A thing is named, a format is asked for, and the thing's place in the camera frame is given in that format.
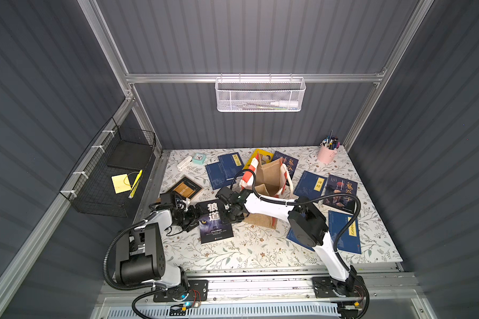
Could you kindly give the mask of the black wolf cover book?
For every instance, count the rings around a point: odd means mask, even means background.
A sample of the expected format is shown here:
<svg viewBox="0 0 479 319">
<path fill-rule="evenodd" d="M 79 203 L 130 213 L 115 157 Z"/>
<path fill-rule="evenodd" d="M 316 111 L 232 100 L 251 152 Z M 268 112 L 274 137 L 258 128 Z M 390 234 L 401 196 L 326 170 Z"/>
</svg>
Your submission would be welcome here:
<svg viewBox="0 0 479 319">
<path fill-rule="evenodd" d="M 234 236 L 232 225 L 221 220 L 220 214 L 226 210 L 225 205 L 220 200 L 199 202 L 195 207 L 200 213 L 198 223 L 202 244 L 213 243 Z"/>
</svg>

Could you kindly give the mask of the brown gold scroll book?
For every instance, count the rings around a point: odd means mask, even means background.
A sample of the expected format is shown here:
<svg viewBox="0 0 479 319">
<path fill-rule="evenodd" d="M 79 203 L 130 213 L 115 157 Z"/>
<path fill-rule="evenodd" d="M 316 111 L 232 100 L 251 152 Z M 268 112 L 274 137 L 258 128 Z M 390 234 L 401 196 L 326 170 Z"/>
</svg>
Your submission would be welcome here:
<svg viewBox="0 0 479 319">
<path fill-rule="evenodd" d="M 202 190 L 203 187 L 200 184 L 187 176 L 183 176 L 167 192 L 172 193 L 175 191 L 180 196 L 192 201 L 200 195 Z"/>
</svg>

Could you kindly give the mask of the jute canvas bag red trim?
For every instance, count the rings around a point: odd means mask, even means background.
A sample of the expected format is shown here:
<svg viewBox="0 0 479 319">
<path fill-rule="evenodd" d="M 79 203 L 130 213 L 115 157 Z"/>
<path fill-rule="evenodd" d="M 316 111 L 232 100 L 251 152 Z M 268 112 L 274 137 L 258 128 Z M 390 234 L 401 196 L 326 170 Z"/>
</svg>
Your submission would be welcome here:
<svg viewBox="0 0 479 319">
<path fill-rule="evenodd" d="M 279 198 L 286 190 L 286 183 L 289 183 L 290 195 L 293 195 L 294 186 L 286 165 L 281 158 L 272 160 L 270 163 L 261 164 L 254 159 L 248 168 L 253 173 L 246 171 L 240 180 L 240 187 L 244 190 L 256 190 L 260 195 L 269 198 Z M 254 203 L 247 202 L 246 209 L 250 213 L 245 218 L 246 223 L 276 229 L 278 219 L 263 213 L 257 208 L 258 198 L 254 196 Z"/>
</svg>

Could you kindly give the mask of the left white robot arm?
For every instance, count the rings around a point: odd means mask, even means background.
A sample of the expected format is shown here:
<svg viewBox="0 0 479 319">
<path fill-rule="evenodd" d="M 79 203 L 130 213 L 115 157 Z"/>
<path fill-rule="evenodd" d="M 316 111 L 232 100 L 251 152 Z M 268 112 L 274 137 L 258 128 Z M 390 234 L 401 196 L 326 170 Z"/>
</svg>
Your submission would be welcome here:
<svg viewBox="0 0 479 319">
<path fill-rule="evenodd" d="M 190 283 L 182 267 L 167 264 L 162 232 L 173 227 L 191 230 L 200 214 L 188 198 L 174 191 L 162 194 L 149 208 L 147 217 L 111 241 L 102 264 L 105 282 L 118 291 L 159 288 L 170 299 L 184 300 Z"/>
</svg>

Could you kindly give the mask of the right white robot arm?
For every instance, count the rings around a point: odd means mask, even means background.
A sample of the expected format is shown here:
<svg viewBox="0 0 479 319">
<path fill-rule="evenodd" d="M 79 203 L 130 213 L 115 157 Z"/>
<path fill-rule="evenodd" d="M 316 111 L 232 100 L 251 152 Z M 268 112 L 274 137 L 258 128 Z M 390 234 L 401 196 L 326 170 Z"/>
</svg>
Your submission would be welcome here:
<svg viewBox="0 0 479 319">
<path fill-rule="evenodd" d="M 331 237 L 327 219 L 314 203 L 322 199 L 347 197 L 355 203 L 353 216 L 340 229 L 335 238 Z M 347 264 L 338 250 L 340 238 L 358 219 L 361 201 L 352 194 L 338 193 L 323 195 L 316 199 L 278 199 L 260 195 L 257 190 L 243 189 L 234 191 L 233 186 L 222 187 L 216 194 L 224 210 L 220 218 L 225 223 L 243 220 L 243 215 L 261 214 L 288 222 L 296 239 L 312 247 L 328 270 L 335 294 L 339 297 L 350 296 L 355 291 L 367 296 L 368 290 L 363 278 L 357 274 L 355 267 Z"/>
</svg>

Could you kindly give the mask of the dark portrait book near bag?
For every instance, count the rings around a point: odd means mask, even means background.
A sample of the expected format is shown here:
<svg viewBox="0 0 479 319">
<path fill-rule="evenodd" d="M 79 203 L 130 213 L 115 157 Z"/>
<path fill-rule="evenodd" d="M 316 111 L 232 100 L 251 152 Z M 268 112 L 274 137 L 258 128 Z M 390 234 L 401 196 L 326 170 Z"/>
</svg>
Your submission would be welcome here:
<svg viewBox="0 0 479 319">
<path fill-rule="evenodd" d="M 279 151 L 274 153 L 273 160 L 278 160 L 279 158 L 283 159 L 283 163 L 286 165 L 287 170 L 290 174 L 290 178 L 294 177 L 295 170 L 298 166 L 299 160 L 297 158 L 291 157 L 289 155 L 283 154 Z"/>
</svg>

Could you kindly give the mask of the blue book yellow label back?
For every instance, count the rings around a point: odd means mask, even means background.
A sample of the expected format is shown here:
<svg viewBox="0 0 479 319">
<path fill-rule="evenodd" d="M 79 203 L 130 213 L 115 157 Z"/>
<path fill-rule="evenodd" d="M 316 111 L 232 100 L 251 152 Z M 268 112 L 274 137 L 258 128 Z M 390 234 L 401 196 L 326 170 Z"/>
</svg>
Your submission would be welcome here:
<svg viewBox="0 0 479 319">
<path fill-rule="evenodd" d="M 232 179 L 243 170 L 244 164 L 238 152 L 221 155 L 218 159 L 224 169 L 226 179 Z"/>
</svg>

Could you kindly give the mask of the white eraser block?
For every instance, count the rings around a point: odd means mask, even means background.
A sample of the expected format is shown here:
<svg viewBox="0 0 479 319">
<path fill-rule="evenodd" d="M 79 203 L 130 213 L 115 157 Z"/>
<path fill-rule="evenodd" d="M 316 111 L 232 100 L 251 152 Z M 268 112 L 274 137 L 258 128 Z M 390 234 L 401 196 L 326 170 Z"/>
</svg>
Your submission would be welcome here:
<svg viewBox="0 0 479 319">
<path fill-rule="evenodd" d="M 192 163 L 192 160 L 193 158 L 191 156 L 185 157 L 180 163 L 178 163 L 178 170 L 184 171 Z"/>
</svg>

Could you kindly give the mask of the yellow cartoon cover book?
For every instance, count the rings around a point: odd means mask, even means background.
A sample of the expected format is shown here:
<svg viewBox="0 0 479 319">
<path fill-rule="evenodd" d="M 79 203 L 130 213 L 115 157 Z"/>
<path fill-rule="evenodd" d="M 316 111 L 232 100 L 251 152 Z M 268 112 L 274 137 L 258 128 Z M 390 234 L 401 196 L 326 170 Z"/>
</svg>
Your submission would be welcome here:
<svg viewBox="0 0 479 319">
<path fill-rule="evenodd" d="M 255 149 L 254 152 L 251 154 L 250 159 L 247 161 L 245 168 L 249 168 L 253 160 L 258 160 L 261 164 L 270 163 L 273 160 L 274 153 L 271 153 L 267 150 L 263 149 Z"/>
</svg>

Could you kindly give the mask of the yellow pen in basket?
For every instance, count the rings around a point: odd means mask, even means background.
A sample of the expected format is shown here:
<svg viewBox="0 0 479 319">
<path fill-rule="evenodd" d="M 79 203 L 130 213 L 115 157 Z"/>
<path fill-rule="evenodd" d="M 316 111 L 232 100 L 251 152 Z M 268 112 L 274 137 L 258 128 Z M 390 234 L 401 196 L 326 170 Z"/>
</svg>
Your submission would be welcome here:
<svg viewBox="0 0 479 319">
<path fill-rule="evenodd" d="M 135 194 L 137 192 L 137 189 L 138 189 L 138 186 L 140 185 L 142 175 L 143 175 L 143 170 L 139 171 L 136 178 L 135 178 L 135 181 L 134 181 L 134 183 L 131 187 L 130 193 L 129 193 L 129 199 L 132 199 L 135 196 Z"/>
</svg>

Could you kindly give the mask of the blue book front centre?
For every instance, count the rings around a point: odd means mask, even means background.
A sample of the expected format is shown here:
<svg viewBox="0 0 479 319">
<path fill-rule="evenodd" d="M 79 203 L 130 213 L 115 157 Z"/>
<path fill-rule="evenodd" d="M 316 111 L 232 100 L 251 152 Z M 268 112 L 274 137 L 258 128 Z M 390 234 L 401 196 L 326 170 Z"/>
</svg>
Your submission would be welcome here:
<svg viewBox="0 0 479 319">
<path fill-rule="evenodd" d="M 301 247 L 304 247 L 306 248 L 307 250 L 310 250 L 310 251 L 313 251 L 314 252 L 314 249 L 308 245 L 304 245 L 303 243 L 301 243 L 298 238 L 296 237 L 295 233 L 294 233 L 294 230 L 292 228 L 290 228 L 290 230 L 288 231 L 287 235 L 286 235 L 286 239 L 301 246 Z"/>
</svg>

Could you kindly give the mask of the black tray in side basket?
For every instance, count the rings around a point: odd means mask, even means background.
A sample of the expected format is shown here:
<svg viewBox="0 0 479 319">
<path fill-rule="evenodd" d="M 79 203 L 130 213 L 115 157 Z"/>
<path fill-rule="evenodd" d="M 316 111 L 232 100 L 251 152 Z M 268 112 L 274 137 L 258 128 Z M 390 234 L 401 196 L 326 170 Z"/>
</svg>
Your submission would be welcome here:
<svg viewBox="0 0 479 319">
<path fill-rule="evenodd" d="M 107 166 L 123 170 L 143 170 L 150 161 L 150 145 L 121 141 L 107 160 Z"/>
</svg>

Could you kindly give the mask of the pink pen cup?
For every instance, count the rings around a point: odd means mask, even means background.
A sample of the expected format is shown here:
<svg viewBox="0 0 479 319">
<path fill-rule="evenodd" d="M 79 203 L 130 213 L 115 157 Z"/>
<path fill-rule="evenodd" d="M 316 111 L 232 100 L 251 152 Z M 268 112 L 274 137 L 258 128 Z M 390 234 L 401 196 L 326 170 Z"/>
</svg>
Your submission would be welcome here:
<svg viewBox="0 0 479 319">
<path fill-rule="evenodd" d="M 324 164 L 331 163 L 337 155 L 340 145 L 339 138 L 336 137 L 333 130 L 331 130 L 320 144 L 320 149 L 317 155 L 318 161 Z"/>
</svg>

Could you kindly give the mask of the blue book front right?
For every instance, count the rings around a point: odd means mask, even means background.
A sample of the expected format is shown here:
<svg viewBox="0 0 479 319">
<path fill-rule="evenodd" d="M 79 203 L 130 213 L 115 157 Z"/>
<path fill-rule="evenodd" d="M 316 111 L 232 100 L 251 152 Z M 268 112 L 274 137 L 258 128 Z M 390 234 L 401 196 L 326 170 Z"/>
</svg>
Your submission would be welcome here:
<svg viewBox="0 0 479 319">
<path fill-rule="evenodd" d="M 332 241 L 334 241 L 340 230 L 342 230 L 342 228 L 351 220 L 352 215 L 337 211 L 329 211 L 328 215 L 329 232 L 331 234 Z M 362 253 L 359 226 L 357 222 L 353 222 L 349 226 L 348 230 L 346 230 L 340 237 L 337 248 L 340 251 L 345 251 L 348 253 L 354 253 L 358 255 Z"/>
</svg>

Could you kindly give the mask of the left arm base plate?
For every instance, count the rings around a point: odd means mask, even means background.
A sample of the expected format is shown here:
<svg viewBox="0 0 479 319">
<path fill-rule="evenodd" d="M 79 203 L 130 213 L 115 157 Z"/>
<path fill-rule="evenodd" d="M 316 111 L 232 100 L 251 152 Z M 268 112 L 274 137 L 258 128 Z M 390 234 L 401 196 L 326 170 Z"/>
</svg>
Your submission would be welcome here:
<svg viewBox="0 0 479 319">
<path fill-rule="evenodd" d="M 178 287 L 157 292 L 153 296 L 153 301 L 155 303 L 203 302 L 207 301 L 208 291 L 208 280 L 189 280 L 188 282 L 183 282 Z"/>
</svg>

